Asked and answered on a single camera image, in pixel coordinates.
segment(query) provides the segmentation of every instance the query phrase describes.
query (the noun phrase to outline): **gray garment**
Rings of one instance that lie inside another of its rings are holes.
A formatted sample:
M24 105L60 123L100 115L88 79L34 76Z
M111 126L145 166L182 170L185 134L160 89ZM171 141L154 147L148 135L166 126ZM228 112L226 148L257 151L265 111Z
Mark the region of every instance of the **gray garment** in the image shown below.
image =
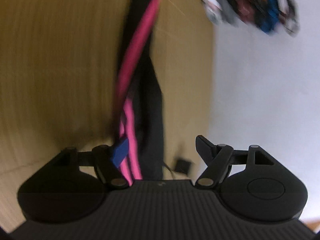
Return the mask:
M228 22L232 25L236 25L237 14L234 12L231 5L227 0L217 0L217 2L221 5L221 16L222 20Z

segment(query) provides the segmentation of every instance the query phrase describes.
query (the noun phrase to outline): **black fabric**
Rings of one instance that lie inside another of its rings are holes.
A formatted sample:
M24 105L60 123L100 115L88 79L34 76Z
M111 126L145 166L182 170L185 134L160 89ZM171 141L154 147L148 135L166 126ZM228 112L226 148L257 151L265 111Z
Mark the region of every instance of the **black fabric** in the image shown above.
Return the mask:
M150 0L132 0L131 2L119 51L118 71L124 53L149 3ZM162 93L150 59L151 37L152 34L149 35L142 51L128 96L132 98L142 177L143 179L162 179L164 157Z

